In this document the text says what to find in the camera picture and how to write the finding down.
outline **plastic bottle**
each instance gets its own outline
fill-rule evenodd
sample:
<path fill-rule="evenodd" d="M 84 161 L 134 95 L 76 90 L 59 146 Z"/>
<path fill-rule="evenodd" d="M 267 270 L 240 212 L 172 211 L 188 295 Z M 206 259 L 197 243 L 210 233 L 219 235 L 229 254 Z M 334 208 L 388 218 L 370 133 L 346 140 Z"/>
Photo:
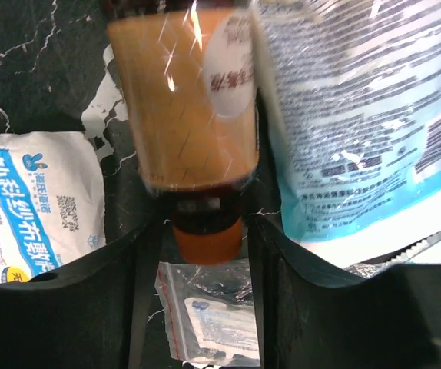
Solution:
<path fill-rule="evenodd" d="M 233 1 L 110 9 L 141 177 L 171 204 L 186 261 L 228 261 L 241 247 L 240 194 L 258 163 L 250 16 Z"/>

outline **bottle cap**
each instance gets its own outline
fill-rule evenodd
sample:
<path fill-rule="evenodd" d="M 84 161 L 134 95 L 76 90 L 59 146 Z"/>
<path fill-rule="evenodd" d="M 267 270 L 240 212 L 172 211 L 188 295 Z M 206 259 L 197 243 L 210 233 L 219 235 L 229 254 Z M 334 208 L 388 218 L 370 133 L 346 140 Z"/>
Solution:
<path fill-rule="evenodd" d="M 181 257 L 190 264 L 218 265 L 234 259 L 241 250 L 243 223 L 211 234 L 190 234 L 173 227 Z"/>

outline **barcode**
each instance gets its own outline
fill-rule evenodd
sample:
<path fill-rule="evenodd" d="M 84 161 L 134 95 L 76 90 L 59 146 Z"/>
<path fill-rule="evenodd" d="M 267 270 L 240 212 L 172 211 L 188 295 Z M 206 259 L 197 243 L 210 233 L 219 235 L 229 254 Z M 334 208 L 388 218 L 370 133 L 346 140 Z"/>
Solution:
<path fill-rule="evenodd" d="M 61 225 L 68 228 L 70 232 L 79 230 L 77 204 L 73 196 L 57 196 L 58 207 L 60 208 Z"/>
<path fill-rule="evenodd" d="M 426 148 L 420 160 L 415 164 L 415 172 L 419 174 L 425 168 L 441 160 L 441 118 L 427 128 Z"/>

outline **white round label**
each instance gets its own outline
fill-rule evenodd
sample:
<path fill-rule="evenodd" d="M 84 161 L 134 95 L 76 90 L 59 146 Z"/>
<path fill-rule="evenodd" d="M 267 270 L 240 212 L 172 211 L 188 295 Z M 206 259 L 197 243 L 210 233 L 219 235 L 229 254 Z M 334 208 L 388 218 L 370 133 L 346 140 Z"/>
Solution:
<path fill-rule="evenodd" d="M 250 16 L 236 10 L 215 28 L 204 54 L 205 88 L 217 115 L 236 118 L 254 97 Z"/>

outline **blue and white package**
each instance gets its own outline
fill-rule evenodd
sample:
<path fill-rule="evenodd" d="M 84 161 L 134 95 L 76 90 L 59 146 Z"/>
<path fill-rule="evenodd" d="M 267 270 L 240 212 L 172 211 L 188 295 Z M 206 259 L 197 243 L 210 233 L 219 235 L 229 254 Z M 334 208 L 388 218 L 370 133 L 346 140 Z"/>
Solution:
<path fill-rule="evenodd" d="M 104 243 L 104 182 L 84 135 L 0 135 L 0 283 L 27 281 Z"/>
<path fill-rule="evenodd" d="M 441 1 L 259 0 L 254 17 L 287 236 L 352 264 L 440 231 Z"/>

